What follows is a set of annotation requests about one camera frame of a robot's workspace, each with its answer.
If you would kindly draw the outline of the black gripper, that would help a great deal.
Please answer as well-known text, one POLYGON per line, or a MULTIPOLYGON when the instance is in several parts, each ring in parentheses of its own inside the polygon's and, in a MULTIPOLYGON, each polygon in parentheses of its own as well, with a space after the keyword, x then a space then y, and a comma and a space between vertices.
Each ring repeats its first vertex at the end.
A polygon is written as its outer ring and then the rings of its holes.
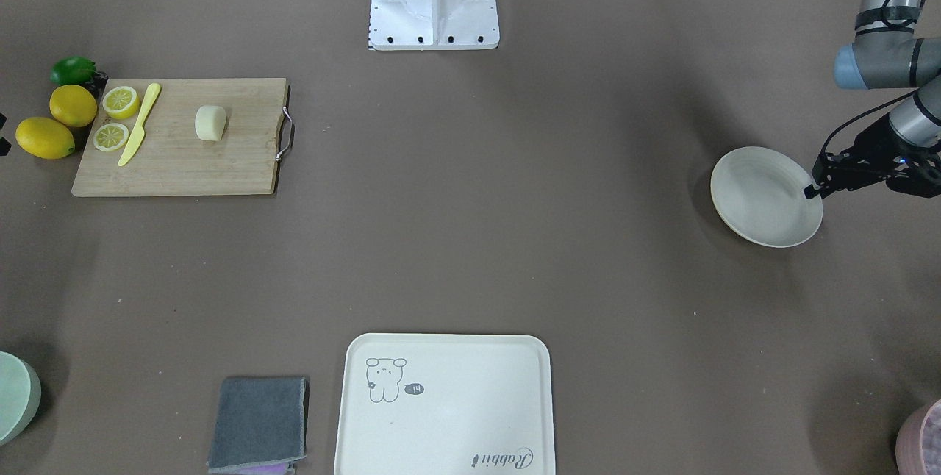
POLYGON ((939 141, 914 146, 898 136, 884 115, 860 132, 853 145, 839 154, 819 154, 813 183, 803 189, 807 200, 823 199, 835 191, 855 191, 884 182, 908 196, 931 198, 940 193, 939 141))

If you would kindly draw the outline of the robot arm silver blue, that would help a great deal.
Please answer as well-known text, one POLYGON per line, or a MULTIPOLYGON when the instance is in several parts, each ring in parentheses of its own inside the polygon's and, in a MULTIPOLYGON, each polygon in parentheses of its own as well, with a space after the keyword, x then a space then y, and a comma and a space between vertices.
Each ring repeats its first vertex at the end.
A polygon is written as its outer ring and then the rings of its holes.
POLYGON ((904 88, 881 105, 881 116, 845 150, 821 146, 804 188, 807 199, 883 183, 897 193, 938 196, 940 42, 920 38, 915 26, 925 0, 861 0, 856 38, 834 60, 834 80, 844 89, 904 88))

